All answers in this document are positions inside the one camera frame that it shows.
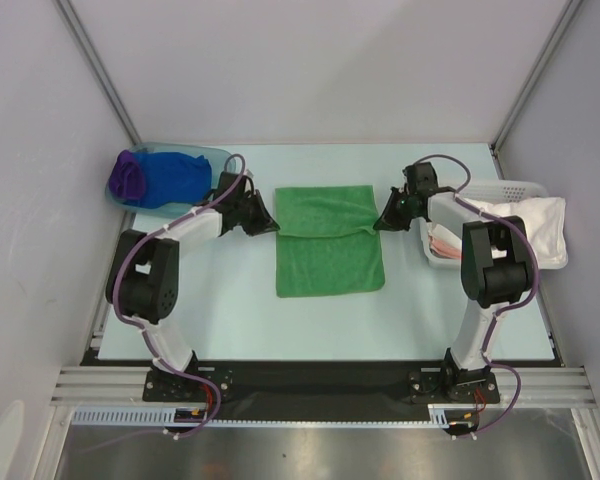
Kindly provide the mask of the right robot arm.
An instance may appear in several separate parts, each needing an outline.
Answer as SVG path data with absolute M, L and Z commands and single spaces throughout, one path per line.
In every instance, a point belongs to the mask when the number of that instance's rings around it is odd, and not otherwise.
M 537 293 L 539 266 L 518 216 L 498 217 L 461 196 L 471 181 L 441 186 L 424 157 L 403 169 L 404 185 L 393 187 L 374 224 L 376 231 L 407 231 L 416 219 L 437 223 L 461 238 L 460 278 L 468 298 L 460 331 L 445 353 L 440 388 L 451 401 L 473 394 L 494 364 L 491 344 L 501 317 L 526 306 Z

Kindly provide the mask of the green microfibre towel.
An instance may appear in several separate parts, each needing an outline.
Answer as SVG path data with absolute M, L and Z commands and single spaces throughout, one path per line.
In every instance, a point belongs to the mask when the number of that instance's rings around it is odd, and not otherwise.
M 373 292 L 385 284 L 370 185 L 275 190 L 276 293 L 310 298 Z

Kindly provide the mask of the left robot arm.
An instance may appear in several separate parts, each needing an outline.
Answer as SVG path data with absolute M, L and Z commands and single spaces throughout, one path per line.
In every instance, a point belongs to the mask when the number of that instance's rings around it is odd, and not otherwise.
M 154 367 L 168 373 L 165 388 L 179 400 L 200 388 L 194 350 L 167 319 L 178 299 L 180 260 L 236 227 L 251 237 L 279 230 L 251 176 L 223 172 L 218 187 L 185 215 L 149 233 L 127 229 L 118 239 L 106 300 L 120 322 L 139 331 Z

